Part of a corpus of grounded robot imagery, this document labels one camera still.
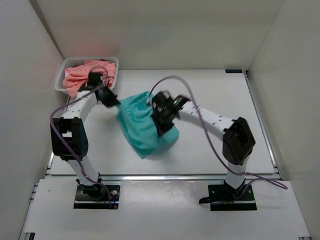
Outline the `teal t shirt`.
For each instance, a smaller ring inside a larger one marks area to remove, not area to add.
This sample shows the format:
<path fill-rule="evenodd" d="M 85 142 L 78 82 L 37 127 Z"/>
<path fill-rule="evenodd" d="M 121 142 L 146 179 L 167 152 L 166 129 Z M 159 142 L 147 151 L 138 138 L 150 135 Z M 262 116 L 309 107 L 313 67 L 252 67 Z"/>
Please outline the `teal t shirt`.
<path fill-rule="evenodd" d="M 122 133 L 141 159 L 167 151 L 180 134 L 179 130 L 173 127 L 163 136 L 158 136 L 152 119 L 153 109 L 147 104 L 149 95 L 149 91 L 131 95 L 121 99 L 117 106 L 117 121 Z"/>

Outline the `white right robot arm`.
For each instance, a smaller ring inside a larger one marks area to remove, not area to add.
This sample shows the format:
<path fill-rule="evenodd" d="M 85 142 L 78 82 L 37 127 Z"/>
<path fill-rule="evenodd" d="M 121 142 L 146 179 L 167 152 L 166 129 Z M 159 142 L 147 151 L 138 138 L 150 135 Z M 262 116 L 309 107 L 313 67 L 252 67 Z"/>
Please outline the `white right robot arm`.
<path fill-rule="evenodd" d="M 151 118 L 159 137 L 174 126 L 174 119 L 201 127 L 206 135 L 212 134 L 222 142 L 221 161 L 226 160 L 227 175 L 224 180 L 224 195 L 236 200 L 245 189 L 245 171 L 249 156 L 256 144 L 248 122 L 239 117 L 232 119 L 198 106 L 193 100 L 178 95 L 172 98 L 167 91 L 149 96 Z"/>

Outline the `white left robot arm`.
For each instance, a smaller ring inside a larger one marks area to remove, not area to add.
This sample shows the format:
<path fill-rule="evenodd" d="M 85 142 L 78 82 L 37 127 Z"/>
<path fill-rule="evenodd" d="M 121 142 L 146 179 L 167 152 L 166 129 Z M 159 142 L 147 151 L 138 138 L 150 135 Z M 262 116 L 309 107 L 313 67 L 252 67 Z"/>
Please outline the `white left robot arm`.
<path fill-rule="evenodd" d="M 107 108 L 120 105 L 103 74 L 91 70 L 87 83 L 80 87 L 74 101 L 51 113 L 51 144 L 54 155 L 67 162 L 76 173 L 77 184 L 85 194 L 94 201 L 108 197 L 111 202 L 108 187 L 88 158 L 89 141 L 84 126 L 91 109 L 99 102 Z"/>

